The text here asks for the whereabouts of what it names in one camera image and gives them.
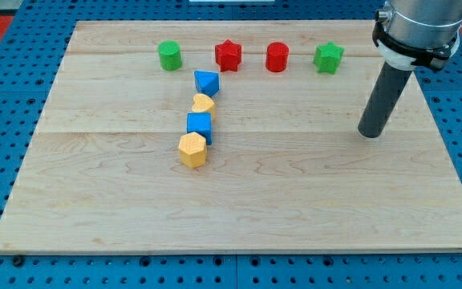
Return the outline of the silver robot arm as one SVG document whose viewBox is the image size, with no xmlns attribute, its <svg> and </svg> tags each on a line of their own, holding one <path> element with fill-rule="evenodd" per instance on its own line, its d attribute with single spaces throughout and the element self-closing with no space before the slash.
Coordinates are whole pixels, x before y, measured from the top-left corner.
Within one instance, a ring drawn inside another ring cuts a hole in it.
<svg viewBox="0 0 462 289">
<path fill-rule="evenodd" d="M 440 71 L 460 46 L 461 27 L 462 0 L 386 0 L 372 39 L 395 69 Z"/>
</svg>

